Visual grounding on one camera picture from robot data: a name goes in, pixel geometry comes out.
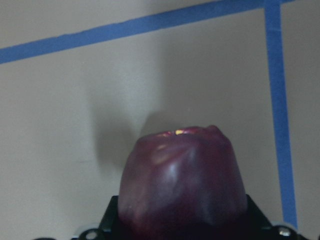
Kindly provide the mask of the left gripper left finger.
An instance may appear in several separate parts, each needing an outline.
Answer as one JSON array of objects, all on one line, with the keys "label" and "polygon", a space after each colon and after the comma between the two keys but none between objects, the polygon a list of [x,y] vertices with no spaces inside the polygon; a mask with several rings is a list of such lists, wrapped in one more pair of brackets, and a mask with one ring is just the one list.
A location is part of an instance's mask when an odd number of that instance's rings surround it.
[{"label": "left gripper left finger", "polygon": [[118,198],[118,195],[111,197],[100,221],[98,228],[104,240],[124,240],[124,229],[118,216]]}]

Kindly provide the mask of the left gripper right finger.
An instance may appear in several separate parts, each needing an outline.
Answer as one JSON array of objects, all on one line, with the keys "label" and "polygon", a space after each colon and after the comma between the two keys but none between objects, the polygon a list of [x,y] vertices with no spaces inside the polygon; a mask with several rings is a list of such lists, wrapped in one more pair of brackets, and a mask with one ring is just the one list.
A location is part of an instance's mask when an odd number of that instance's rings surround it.
[{"label": "left gripper right finger", "polygon": [[247,194],[248,240],[269,240],[272,224],[254,200]]}]

